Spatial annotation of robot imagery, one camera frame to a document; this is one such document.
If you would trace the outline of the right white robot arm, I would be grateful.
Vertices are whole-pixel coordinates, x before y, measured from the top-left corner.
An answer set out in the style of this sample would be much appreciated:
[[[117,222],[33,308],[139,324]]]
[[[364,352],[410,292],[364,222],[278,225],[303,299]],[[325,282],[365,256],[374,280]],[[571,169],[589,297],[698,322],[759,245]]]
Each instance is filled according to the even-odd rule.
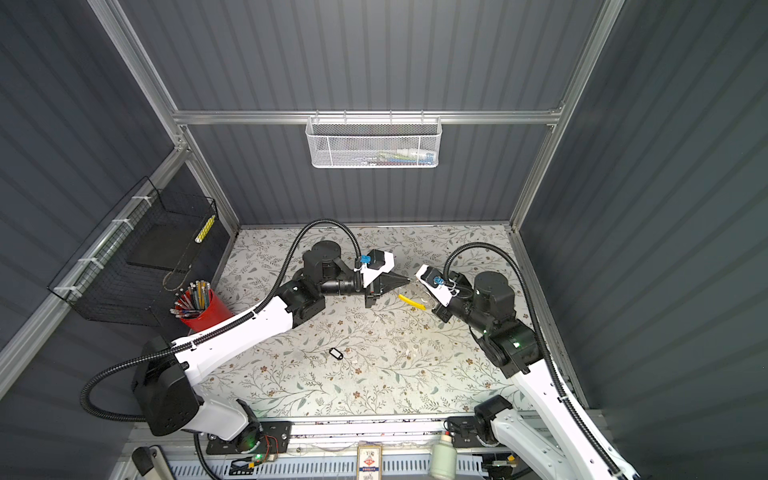
[[[638,478],[549,369],[550,358],[534,330],[516,316],[516,294],[504,275],[486,271],[469,281],[424,265],[416,277],[436,301],[434,314],[469,326],[487,359],[511,380],[547,429],[541,433],[511,400],[496,395],[474,409],[482,441],[507,447],[542,479]]]

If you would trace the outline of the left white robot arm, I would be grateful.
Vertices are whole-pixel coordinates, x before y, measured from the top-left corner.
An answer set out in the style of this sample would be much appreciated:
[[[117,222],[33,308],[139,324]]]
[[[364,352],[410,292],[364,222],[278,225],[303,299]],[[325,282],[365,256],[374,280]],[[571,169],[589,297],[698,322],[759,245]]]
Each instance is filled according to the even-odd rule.
[[[247,402],[210,396],[201,389],[202,381],[258,343],[311,320],[325,308],[328,296],[360,295],[370,308],[409,282],[395,272],[393,253],[378,249],[350,267],[337,243],[322,240],[302,259],[302,268],[278,287],[262,310],[251,308],[207,329],[209,340],[204,332],[181,337],[172,344],[189,344],[190,349],[138,367],[132,391],[153,435],[188,431],[214,435],[241,449],[254,447],[263,429]]]

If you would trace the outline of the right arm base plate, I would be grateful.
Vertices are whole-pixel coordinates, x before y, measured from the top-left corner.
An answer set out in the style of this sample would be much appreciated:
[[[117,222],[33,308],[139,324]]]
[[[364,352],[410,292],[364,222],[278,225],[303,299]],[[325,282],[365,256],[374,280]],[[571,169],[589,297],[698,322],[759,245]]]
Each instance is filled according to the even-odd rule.
[[[443,426],[455,448],[492,448],[499,445],[490,424],[476,416],[450,416]]]

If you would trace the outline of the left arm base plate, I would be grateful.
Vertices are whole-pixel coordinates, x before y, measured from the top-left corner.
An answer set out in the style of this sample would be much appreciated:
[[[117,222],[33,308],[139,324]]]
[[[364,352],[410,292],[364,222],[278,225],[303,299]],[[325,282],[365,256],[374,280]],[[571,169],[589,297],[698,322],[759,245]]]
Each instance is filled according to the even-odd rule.
[[[213,435],[205,444],[207,455],[256,455],[265,458],[287,452],[293,423],[289,421],[266,421],[261,430],[248,427],[246,432],[234,440],[224,441]]]

